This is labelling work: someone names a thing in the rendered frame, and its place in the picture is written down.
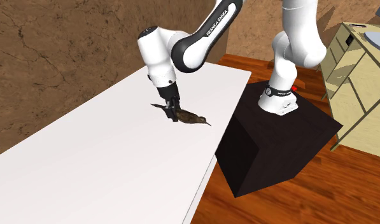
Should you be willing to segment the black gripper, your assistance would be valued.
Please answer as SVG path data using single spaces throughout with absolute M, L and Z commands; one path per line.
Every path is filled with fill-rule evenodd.
M 166 113 L 167 117 L 170 118 L 173 122 L 177 122 L 178 118 L 176 116 L 176 109 L 181 109 L 177 83 L 172 82 L 166 87 L 157 87 L 157 90 L 161 98 L 166 101 L 164 112 Z

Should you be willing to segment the black robot stand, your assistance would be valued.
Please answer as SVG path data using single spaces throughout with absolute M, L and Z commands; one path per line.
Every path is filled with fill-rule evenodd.
M 266 83 L 250 83 L 215 153 L 234 197 L 294 178 L 342 125 L 301 95 L 283 116 L 258 105 Z

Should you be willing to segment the brown bird figure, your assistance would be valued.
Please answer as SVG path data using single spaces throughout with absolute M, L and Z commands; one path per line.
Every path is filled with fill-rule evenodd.
M 164 111 L 163 105 L 159 104 L 151 104 L 152 106 L 155 106 L 157 108 L 160 108 Z M 195 124 L 195 123 L 205 123 L 210 125 L 207 121 L 206 118 L 203 116 L 198 116 L 194 113 L 191 113 L 187 110 L 184 109 L 176 109 L 176 116 L 178 118 L 178 121 L 183 122 L 183 123 L 189 123 L 189 124 Z

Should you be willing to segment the beige wooden cabinet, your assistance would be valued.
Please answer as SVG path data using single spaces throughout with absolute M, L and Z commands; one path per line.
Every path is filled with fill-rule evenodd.
M 332 118 L 342 124 L 331 147 L 380 157 L 380 50 L 365 37 L 380 25 L 340 22 L 319 65 Z

